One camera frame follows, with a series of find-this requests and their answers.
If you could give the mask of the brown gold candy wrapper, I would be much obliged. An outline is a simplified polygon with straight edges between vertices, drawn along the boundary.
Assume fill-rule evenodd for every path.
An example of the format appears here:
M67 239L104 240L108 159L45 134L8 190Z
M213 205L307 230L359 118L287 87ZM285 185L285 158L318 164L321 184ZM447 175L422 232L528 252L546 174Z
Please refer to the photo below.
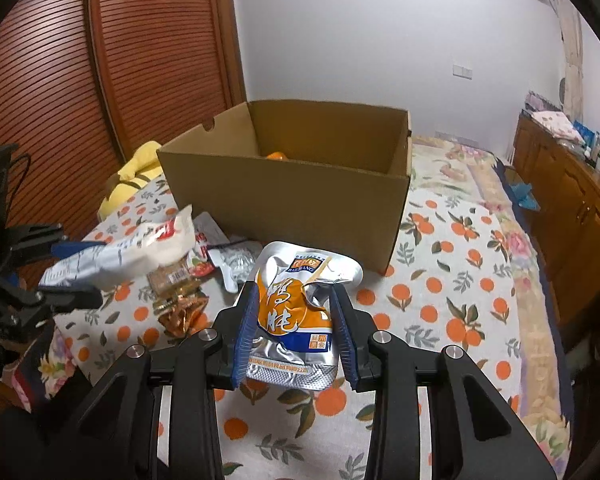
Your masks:
M159 266L147 278L155 294L152 310L159 323L175 338L191 335L207 307L208 298L200 289L200 279L189 270L186 258Z

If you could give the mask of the orange-print white bedsheet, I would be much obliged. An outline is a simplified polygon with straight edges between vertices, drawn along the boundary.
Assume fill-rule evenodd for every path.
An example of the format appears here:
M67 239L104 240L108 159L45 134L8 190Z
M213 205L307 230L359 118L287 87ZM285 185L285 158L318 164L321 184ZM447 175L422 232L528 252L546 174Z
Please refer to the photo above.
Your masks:
M477 306L452 301L452 271L460 236L478 235L462 220L438 226L434 213L422 208L425 203L412 185L387 271L366 272L352 301L379 328L413 347L438 351L458 344L470 355L486 340L486 330L474 323ZM65 393L79 377L101 378L131 344L170 344L172 337L152 312L152 298L148 281L137 278L106 292L98 309L58 316L38 367L46 393ZM354 393L343 379L319 393L247 380L235 391L218 393L215 401L230 478L363 477L374 398Z

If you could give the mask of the wooden louvered wardrobe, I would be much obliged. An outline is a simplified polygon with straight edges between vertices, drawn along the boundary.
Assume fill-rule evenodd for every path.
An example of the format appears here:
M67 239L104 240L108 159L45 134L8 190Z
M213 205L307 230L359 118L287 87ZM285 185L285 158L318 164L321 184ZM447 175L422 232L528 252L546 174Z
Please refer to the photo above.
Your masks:
M0 0L11 224L94 230L107 180L246 97L234 0Z

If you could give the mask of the orange silver snack pouch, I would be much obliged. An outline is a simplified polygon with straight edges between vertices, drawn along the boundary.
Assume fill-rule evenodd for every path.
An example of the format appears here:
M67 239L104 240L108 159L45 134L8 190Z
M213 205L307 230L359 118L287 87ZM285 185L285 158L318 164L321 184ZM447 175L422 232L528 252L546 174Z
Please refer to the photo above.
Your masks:
M361 283L362 266L324 249L272 242L249 274L258 286L257 328L246 377L321 391L338 373L329 293Z

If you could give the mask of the brown cardboard box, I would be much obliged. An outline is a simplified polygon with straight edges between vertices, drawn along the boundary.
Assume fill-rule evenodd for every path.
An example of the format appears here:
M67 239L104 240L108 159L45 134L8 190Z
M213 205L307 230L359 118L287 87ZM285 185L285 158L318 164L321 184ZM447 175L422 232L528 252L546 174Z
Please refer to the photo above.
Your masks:
M321 248L384 273L410 187L411 116L367 104L262 100L216 115L158 157L179 207L227 234ZM283 152L288 160L265 156Z

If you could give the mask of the white long snack bag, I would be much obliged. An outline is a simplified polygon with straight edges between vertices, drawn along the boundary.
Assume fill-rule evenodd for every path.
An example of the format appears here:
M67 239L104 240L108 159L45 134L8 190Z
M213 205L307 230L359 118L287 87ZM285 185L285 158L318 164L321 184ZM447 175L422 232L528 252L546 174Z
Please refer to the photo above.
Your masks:
M116 242L84 248L46 269L38 284L108 290L177 262L195 246L192 211L192 206L186 206L170 220L144 222Z

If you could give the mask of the floral curtain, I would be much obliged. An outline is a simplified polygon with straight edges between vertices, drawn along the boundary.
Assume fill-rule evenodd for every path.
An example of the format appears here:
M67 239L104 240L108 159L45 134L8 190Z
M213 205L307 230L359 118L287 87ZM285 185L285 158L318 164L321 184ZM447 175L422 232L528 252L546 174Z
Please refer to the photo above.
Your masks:
M565 114L583 120L583 42L580 13L570 0L555 0L565 52Z

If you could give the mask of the white wall switch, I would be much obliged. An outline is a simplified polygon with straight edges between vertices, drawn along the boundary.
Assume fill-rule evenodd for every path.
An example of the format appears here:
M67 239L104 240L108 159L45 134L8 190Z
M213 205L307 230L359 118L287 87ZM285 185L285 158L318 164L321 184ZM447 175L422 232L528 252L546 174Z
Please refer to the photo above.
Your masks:
M465 66L454 64L452 66L452 75L454 77L471 80L472 79L472 69L465 67Z

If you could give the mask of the folded floral cloth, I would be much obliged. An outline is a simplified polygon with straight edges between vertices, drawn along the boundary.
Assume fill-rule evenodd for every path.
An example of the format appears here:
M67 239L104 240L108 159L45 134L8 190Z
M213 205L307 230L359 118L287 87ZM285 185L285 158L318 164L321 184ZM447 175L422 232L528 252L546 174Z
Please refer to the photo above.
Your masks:
M555 139L566 140L577 145L584 144L584 139L563 112L537 110L531 114L531 118Z

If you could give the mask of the red white snack packet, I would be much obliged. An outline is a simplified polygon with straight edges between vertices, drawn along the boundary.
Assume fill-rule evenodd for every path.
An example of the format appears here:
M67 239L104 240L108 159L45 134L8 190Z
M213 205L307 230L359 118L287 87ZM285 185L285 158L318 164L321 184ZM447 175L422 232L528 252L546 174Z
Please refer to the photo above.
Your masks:
M194 218L195 245L185 256L185 265L194 278L205 278L215 270L209 249L228 243L228 237L207 211Z

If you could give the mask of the silver foil snack packet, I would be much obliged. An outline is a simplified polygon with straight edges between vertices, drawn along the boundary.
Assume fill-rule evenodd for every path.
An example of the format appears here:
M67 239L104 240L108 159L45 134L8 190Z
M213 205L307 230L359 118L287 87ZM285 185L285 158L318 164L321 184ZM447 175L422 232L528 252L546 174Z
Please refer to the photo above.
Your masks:
M262 245L255 240L240 240L208 250L209 258L221 271L224 288L230 294L238 294L248 281L260 252Z

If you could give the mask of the yellow plush toy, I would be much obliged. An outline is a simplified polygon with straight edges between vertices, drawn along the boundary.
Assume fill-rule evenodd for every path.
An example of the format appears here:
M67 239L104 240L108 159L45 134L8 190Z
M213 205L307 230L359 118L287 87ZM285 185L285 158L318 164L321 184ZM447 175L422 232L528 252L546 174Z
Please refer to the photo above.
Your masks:
M142 144L125 165L105 184L105 196L97 211L97 219L104 221L137 191L163 174L158 159L161 145L156 141Z

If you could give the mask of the wooden sideboard cabinet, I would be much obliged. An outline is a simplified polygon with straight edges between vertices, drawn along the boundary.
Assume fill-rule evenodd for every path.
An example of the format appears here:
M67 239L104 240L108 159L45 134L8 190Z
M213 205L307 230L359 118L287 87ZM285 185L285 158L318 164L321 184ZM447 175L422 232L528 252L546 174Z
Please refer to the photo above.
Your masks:
M600 174L522 112L513 167L540 211L531 223L552 286L558 325L571 328L600 298Z

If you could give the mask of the orange crayfish snack bag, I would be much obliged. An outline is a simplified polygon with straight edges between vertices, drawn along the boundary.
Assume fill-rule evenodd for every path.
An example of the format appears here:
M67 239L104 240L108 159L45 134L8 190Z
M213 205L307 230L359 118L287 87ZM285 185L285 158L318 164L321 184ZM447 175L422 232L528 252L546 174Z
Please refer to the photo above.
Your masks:
M288 160L288 157L283 152L273 152L265 156L269 160Z

